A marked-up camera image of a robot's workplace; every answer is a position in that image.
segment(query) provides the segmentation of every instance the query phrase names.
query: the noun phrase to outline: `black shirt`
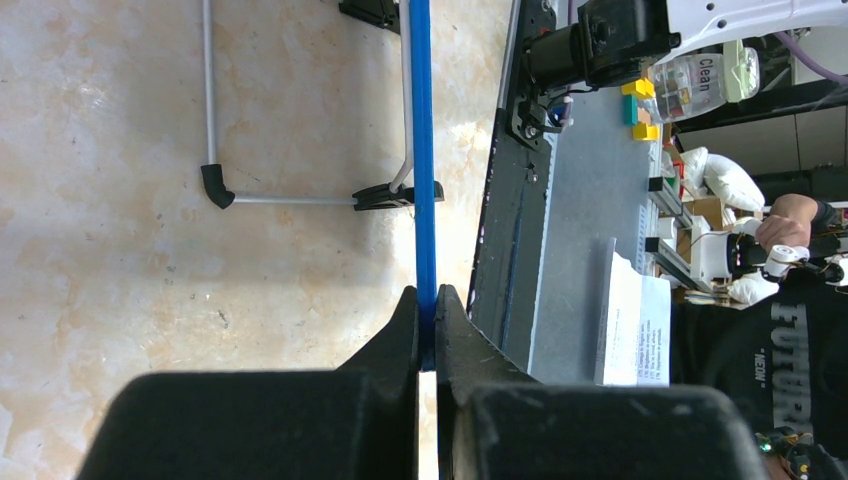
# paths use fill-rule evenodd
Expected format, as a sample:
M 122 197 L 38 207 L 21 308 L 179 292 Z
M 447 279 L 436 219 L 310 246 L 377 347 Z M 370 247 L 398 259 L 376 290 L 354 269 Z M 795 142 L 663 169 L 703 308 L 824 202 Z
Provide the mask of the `black shirt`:
M 832 216 L 820 207 L 814 230 Z M 848 292 L 792 270 L 742 311 L 675 306 L 671 336 L 673 383 L 715 387 L 753 431 L 790 426 L 848 458 Z

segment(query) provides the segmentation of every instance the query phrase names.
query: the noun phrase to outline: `floor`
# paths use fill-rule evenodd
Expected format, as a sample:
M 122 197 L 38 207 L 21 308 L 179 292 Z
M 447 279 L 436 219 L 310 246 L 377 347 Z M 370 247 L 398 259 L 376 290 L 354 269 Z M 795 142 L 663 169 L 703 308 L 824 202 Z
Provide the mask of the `floor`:
M 461 295 L 509 4 L 432 0 L 438 272 Z M 230 188 L 346 196 L 391 179 L 399 37 L 334 0 L 214 9 Z M 0 0 L 0 478 L 73 477 L 140 374 L 335 367 L 414 283 L 409 210 L 218 210 L 204 118 L 199 0 Z

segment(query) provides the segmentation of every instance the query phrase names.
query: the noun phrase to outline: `gray tabletop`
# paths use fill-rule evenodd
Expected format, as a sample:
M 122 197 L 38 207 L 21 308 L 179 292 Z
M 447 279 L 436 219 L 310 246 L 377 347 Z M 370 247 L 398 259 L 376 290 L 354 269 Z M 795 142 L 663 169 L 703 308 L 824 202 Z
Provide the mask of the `gray tabletop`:
M 631 138 L 622 105 L 615 88 L 575 95 L 575 124 L 557 141 L 528 369 L 545 383 L 594 378 L 609 239 L 634 265 L 644 255 L 652 146 Z

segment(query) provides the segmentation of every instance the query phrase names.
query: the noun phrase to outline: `paper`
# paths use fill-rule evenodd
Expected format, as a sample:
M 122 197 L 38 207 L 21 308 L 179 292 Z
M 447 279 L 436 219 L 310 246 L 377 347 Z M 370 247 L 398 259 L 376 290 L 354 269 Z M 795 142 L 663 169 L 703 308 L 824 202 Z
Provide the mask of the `paper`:
M 671 286 L 660 278 L 643 277 L 614 251 L 606 279 L 595 383 L 668 385 Z

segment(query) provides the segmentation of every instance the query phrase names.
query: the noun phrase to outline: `clear plastic bottle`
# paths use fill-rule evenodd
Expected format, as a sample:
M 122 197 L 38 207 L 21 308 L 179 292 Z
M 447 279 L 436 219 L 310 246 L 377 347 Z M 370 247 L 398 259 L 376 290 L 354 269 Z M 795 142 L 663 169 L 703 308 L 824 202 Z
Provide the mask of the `clear plastic bottle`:
M 757 52 L 752 48 L 733 50 L 726 46 L 725 54 L 678 57 L 654 66 L 653 82 L 657 111 L 652 113 L 658 115 L 654 121 L 669 123 L 697 117 L 727 101 L 738 102 L 756 94 L 759 90 Z

